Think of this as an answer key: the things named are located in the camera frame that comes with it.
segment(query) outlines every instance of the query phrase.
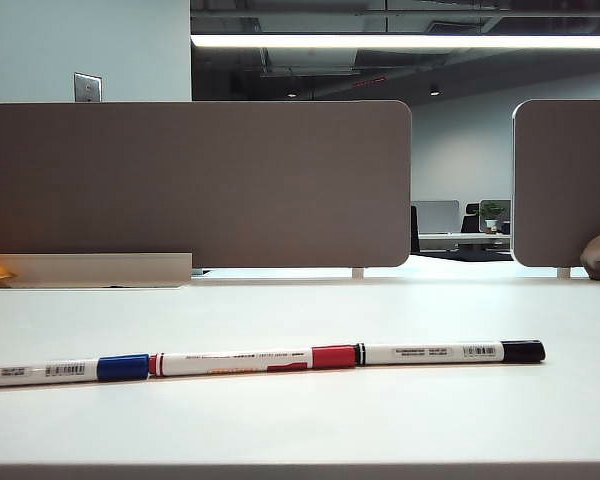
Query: blue marker cap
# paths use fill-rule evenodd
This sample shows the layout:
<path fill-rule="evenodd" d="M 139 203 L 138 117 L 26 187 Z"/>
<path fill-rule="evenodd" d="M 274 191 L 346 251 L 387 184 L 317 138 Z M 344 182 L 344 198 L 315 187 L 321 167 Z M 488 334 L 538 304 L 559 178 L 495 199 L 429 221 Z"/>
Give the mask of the blue marker cap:
<path fill-rule="evenodd" d="M 98 380 L 145 380 L 149 376 L 149 355 L 122 355 L 98 360 Z"/>

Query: desk surface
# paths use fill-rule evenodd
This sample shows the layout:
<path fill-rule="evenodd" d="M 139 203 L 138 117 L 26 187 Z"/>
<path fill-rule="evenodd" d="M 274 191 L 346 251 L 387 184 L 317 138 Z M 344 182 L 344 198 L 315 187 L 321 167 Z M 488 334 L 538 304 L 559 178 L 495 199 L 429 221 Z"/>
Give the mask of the desk surface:
<path fill-rule="evenodd" d="M 505 235 L 503 233 L 420 233 L 418 234 L 420 240 L 491 240 L 491 241 L 503 241 L 510 240 L 511 235 Z"/>
<path fill-rule="evenodd" d="M 600 478 L 599 282 L 423 257 L 292 274 L 0 290 L 0 363 L 516 338 L 547 360 L 4 388 L 0 478 Z"/>

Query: ceiling pipe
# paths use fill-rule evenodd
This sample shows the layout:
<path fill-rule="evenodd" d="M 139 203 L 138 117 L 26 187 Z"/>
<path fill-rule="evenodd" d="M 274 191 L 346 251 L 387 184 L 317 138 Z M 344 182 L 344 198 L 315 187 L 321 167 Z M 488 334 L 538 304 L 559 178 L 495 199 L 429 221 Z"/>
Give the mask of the ceiling pipe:
<path fill-rule="evenodd" d="M 449 66 L 449 65 L 454 65 L 457 63 L 462 63 L 462 62 L 466 62 L 466 61 L 470 61 L 470 60 L 476 60 L 476 59 L 480 59 L 480 58 L 485 58 L 487 56 L 492 56 L 492 55 L 498 55 L 497 51 L 492 51 L 492 52 L 476 52 L 476 51 L 468 51 L 465 52 L 463 55 L 458 55 L 458 56 L 454 56 L 454 55 L 447 55 L 445 56 L 444 59 L 432 59 L 428 62 L 424 62 L 421 63 L 419 65 L 409 65 L 406 67 L 402 67 L 402 68 L 394 68 L 389 72 L 376 72 L 375 74 L 364 74 L 361 75 L 358 78 L 359 82 L 363 82 L 365 80 L 372 80 L 373 78 L 376 78 L 378 76 L 383 76 L 385 77 L 386 81 L 390 81 L 390 80 L 397 80 L 400 78 L 404 78 L 404 77 L 408 77 L 409 75 L 413 75 L 415 73 L 421 73 L 421 72 L 429 72 L 431 70 L 435 70 L 444 66 Z M 351 90 L 352 89 L 352 85 L 351 82 L 338 82 L 336 84 L 332 84 L 332 85 L 328 85 L 328 86 L 323 86 L 320 88 L 315 89 L 314 91 L 314 98 L 319 98 L 319 97 L 325 97 L 327 95 L 332 95 L 335 93 L 340 93 L 340 92 L 344 92 L 347 90 Z M 301 92 L 300 95 L 298 95 L 298 99 L 308 99 L 309 97 L 309 93 L 307 92 Z"/>
<path fill-rule="evenodd" d="M 498 17 L 498 18 L 600 18 L 600 10 L 362 10 L 356 12 L 324 12 L 315 10 L 191 10 L 191 18 L 279 18 L 297 15 L 320 17 Z"/>
<path fill-rule="evenodd" d="M 500 4 L 500 9 L 511 10 L 511 0 L 503 0 L 503 2 Z M 482 34 L 489 33 L 504 19 L 504 17 L 499 15 L 493 15 L 487 18 L 489 19 L 482 23 L 482 26 L 480 27 L 480 33 Z"/>

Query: ceiling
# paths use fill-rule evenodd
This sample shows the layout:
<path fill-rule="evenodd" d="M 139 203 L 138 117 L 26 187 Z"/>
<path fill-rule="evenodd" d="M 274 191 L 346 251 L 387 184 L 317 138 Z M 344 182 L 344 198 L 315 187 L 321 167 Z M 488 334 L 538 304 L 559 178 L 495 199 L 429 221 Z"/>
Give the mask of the ceiling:
<path fill-rule="evenodd" d="M 192 33 L 600 34 L 600 0 L 191 0 Z M 199 49 L 196 100 L 432 101 L 600 71 L 600 52 Z"/>

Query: black marker cap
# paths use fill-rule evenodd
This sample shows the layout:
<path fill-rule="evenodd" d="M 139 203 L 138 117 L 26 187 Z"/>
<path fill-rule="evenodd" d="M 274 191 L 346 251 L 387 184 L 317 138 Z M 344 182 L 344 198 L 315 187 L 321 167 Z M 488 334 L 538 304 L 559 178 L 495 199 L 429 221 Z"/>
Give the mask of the black marker cap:
<path fill-rule="evenodd" d="M 541 362 L 545 358 L 544 347 L 540 340 L 508 340 L 500 343 L 504 347 L 503 362 Z"/>

